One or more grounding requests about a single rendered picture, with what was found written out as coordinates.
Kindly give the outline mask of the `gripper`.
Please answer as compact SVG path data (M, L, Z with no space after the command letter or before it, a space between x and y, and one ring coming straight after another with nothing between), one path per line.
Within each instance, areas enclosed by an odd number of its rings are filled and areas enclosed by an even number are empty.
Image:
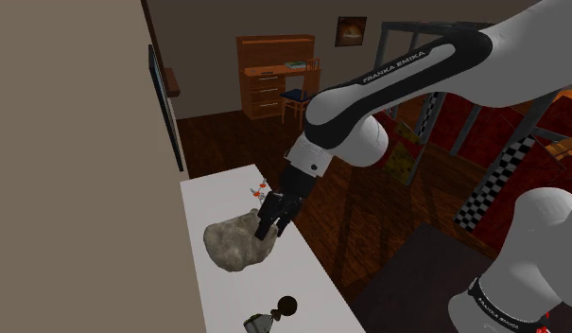
M288 224L299 214L316 181L316 176L309 175L292 164L287 165L280 174L278 192L270 191L267 194L257 214L260 221L254 236L264 240L270 226L278 219L277 237L280 237ZM284 196L294 199L285 201Z

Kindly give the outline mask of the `small orange white object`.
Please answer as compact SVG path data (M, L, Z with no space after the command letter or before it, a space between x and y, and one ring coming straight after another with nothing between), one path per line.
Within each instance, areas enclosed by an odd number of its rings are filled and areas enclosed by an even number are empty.
M264 178L263 181L256 187L251 188L252 195L262 202L266 197L266 190L268 188L267 179Z

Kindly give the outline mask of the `grey rock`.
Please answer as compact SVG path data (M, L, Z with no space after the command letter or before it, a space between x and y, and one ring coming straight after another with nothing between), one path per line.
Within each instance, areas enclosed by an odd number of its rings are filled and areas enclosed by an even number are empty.
M241 216L207 226L203 242L211 260L226 272L241 272L250 265L263 262L271 253L278 228L269 227L263 240L254 234L259 226L258 209Z

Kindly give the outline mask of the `white table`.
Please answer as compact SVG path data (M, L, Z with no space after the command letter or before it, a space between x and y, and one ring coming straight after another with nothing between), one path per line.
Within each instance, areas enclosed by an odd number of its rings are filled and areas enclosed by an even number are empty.
M260 207L251 188L264 178L249 165L181 184L206 332L246 333L251 315L270 312L289 295L298 302L296 313L269 333L366 333L295 224L263 262L241 272L222 270L207 254L205 228Z

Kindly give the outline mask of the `grey figure with dark ball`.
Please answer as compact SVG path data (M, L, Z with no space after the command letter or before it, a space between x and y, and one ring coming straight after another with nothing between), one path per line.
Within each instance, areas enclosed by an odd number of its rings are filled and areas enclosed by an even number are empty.
M292 296L283 296L279 299L276 308L269 313L257 313L251 315L243 326L247 333L269 333L275 322L279 322L282 317L292 316L298 309L298 302Z

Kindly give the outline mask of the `wooden chair with blue seat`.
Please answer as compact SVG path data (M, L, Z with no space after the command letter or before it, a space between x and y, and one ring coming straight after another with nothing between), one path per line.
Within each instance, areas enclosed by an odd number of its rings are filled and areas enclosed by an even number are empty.
M303 70L303 87L292 89L280 94L282 98L282 121L285 121L286 108L294 111L294 116L299 119L299 128L303 127L303 113L307 109L310 100L320 90L321 66L320 59L314 58L305 62Z

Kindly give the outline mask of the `wooden desk with hutch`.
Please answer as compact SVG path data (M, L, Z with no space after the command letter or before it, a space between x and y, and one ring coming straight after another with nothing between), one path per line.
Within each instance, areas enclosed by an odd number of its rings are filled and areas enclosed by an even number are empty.
M251 119L281 115L286 78L304 77L303 90L316 93L320 70L289 63L315 60L315 37L309 34L238 36L236 38L242 111Z

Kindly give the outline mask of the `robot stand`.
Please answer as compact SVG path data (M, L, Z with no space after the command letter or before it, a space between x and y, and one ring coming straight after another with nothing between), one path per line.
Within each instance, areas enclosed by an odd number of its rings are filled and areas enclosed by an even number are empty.
M458 333L448 302L492 263L423 222L355 298L351 310L366 333Z

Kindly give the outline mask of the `metal bunk bed red bedding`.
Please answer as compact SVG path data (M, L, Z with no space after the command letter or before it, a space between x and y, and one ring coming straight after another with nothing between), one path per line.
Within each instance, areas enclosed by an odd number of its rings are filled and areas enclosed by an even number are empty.
M415 128L396 121L397 109L375 114L390 145L379 161L404 184L412 181L431 142L487 173L453 220L488 245L501 248L516 199L536 187L572 194L572 90L533 102L528 114L512 107L481 107L447 93L431 93Z

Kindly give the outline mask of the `black framed wall panel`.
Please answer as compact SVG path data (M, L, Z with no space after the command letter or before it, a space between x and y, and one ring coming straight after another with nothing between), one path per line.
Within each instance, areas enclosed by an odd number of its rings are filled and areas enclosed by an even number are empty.
M158 65L154 46L149 44L147 46L148 69L153 81L155 92L159 100L161 112L165 122L165 127L168 133L169 141L173 149L179 172L184 172L184 163L180 150L180 142L176 132L176 125L171 112L170 104L167 98L163 73Z

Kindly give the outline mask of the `brown wall shelf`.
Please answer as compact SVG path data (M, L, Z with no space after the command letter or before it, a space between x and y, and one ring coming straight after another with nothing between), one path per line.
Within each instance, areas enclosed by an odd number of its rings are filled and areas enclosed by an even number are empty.
M179 96L181 93L181 89L172 68L169 67L165 68L165 79L166 79L165 88L167 95L169 97Z

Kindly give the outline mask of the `dark framed wall picture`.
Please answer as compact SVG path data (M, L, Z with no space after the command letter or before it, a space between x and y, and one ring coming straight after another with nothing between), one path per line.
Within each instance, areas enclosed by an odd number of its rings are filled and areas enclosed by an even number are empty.
M335 47L362 45L366 24L366 17L338 17Z

